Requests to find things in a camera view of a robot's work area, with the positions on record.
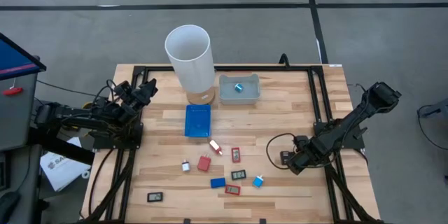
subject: floor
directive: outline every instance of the floor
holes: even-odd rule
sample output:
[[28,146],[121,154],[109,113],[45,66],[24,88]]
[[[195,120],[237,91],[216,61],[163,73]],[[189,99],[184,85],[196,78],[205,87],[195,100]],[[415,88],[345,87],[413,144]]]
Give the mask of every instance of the floor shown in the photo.
[[[343,64],[349,83],[370,86],[385,81],[402,93],[402,99],[393,112],[364,123],[381,217],[387,223],[446,223],[448,154],[424,139],[416,110],[447,98],[448,0],[315,2],[319,23],[309,8],[150,8],[308,0],[0,0],[0,31],[41,56],[48,70],[39,74],[40,80],[91,93],[113,76],[118,63],[168,63],[165,36],[183,24],[209,32],[215,63],[275,63],[286,53],[291,63]],[[430,4],[408,8],[415,6],[411,3]],[[335,5],[324,8],[325,4]],[[116,5],[128,7],[105,10]],[[321,32],[315,29],[318,24]],[[36,96],[71,106],[90,100],[43,85],[38,85]],[[353,104],[360,96],[360,90],[351,89]],[[446,120],[425,119],[422,124],[430,138],[448,146]],[[77,220],[86,185],[80,178],[54,194],[43,179],[42,193],[51,201],[43,223]]]

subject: red handle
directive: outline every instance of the red handle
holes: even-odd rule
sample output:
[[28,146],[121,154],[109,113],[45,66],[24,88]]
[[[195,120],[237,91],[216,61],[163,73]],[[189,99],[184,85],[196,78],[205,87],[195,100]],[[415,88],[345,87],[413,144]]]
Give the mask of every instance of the red handle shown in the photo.
[[3,91],[3,95],[6,95],[6,96],[16,95],[16,94],[18,94],[18,93],[20,93],[22,91],[23,91],[23,88],[21,88],[21,87],[14,87],[14,88],[11,88],[9,90],[4,90]]

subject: monitor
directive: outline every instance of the monitor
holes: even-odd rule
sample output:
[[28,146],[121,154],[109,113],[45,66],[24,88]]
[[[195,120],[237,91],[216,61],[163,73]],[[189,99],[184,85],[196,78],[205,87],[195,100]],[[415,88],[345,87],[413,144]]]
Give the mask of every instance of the monitor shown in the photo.
[[46,69],[38,59],[0,33],[0,81]]

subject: wooden table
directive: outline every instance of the wooden table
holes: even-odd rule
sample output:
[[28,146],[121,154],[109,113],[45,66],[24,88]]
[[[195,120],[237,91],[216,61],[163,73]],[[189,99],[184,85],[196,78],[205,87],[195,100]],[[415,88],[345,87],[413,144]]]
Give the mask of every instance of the wooden table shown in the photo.
[[[133,64],[119,64],[114,81],[132,78]],[[325,82],[334,118],[342,118],[352,110],[344,71],[341,66],[323,66]],[[183,135],[186,94],[174,72],[150,72],[157,79],[159,92],[143,110],[144,136],[136,153],[126,223],[331,223],[330,201],[323,169],[306,169],[299,176],[289,170],[273,167],[266,157],[266,143],[280,133],[313,134],[315,121],[308,77],[302,71],[256,72],[260,77],[261,97],[255,105],[226,106],[218,94],[212,104],[212,139],[223,148],[223,156],[215,155],[207,139],[189,139]],[[217,72],[215,87],[218,87]],[[228,76],[247,76],[252,72],[225,72]],[[322,118],[323,103],[319,80],[315,77]],[[230,149],[240,147],[241,162],[232,163]],[[270,155],[280,165],[279,151],[293,149],[291,137],[274,140]],[[88,197],[92,180],[107,150],[95,155],[82,213],[88,215]],[[208,173],[197,170],[201,155],[211,156]],[[94,189],[93,209],[110,188],[116,151],[105,162]],[[182,172],[181,163],[188,160],[191,171]],[[352,150],[342,151],[342,160],[349,189],[365,210],[379,218],[377,203],[364,159]],[[248,178],[232,181],[231,171],[245,169]],[[262,188],[252,186],[255,176],[262,174]],[[211,189],[210,179],[225,177],[227,183],[241,186],[241,195],[224,193],[224,188]],[[163,192],[163,202],[147,203],[146,195]],[[118,217],[121,192],[115,201],[114,217]],[[340,216],[345,217],[342,198],[337,189]]]

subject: white cylinder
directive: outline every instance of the white cylinder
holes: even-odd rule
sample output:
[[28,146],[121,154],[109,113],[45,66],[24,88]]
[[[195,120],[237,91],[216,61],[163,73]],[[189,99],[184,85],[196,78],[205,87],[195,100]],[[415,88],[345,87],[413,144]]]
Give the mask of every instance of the white cylinder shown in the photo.
[[201,93],[214,84],[210,37],[203,28],[192,24],[175,28],[165,40],[165,50],[185,91]]

